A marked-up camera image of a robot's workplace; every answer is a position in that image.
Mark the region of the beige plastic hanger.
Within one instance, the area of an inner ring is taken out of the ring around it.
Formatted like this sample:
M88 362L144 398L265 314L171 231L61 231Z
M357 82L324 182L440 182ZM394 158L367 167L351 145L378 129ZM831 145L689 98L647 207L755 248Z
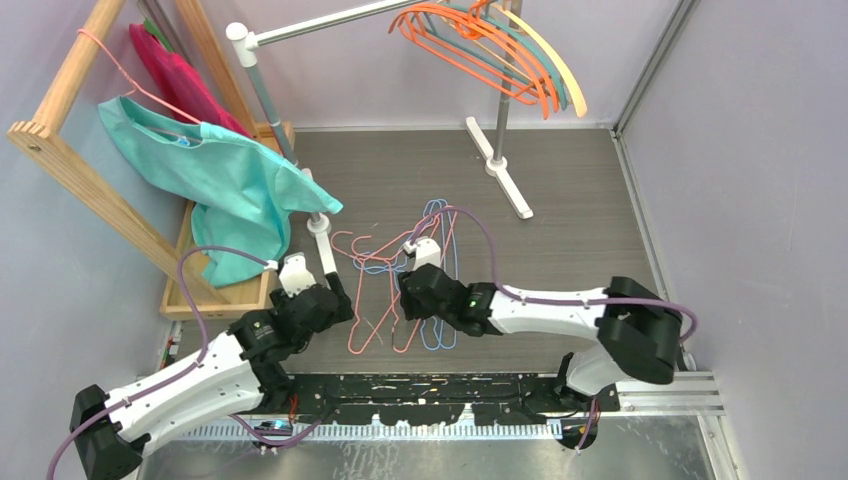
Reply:
M545 52L545 54L553 62L563 80L568 99L570 100L570 104L573 106L576 116L578 118L583 118L588 113L588 104L583 95L582 89L569 66L543 36L541 36L533 27L523 20L519 14L513 13L511 10L507 9L506 4L512 6L514 1L502 1L500 4L494 4L493 8L500 11L511 22L515 23L521 31L532 38Z

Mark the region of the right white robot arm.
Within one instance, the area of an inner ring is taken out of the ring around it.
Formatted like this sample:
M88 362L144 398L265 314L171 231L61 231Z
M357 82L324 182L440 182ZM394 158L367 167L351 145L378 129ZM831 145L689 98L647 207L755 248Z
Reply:
M472 337L543 333L591 341L587 350L567 355L564 377L554 386L567 410L582 409L619 381L673 381L680 311L629 277L615 277L605 288L545 292L464 285L426 264L399 274L398 283L409 320L438 317Z

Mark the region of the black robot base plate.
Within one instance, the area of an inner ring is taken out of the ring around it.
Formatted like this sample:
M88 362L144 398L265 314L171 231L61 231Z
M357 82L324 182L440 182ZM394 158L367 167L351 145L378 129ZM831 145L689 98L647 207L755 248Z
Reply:
M277 399L232 415L261 449L291 448L313 435L362 440L550 435L571 450L591 446L604 412L620 408L618 367L603 372L563 357L538 373L296 374Z

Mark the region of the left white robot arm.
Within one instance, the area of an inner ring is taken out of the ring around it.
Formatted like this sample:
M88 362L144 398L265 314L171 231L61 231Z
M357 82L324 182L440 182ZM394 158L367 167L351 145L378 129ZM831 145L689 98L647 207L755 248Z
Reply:
M75 398L73 444L89 479L122 479L176 437L212 420L277 413L293 394L282 367L312 336L352 318L336 273L296 295L272 292L268 309L249 311L205 351L154 375L105 391L93 384Z

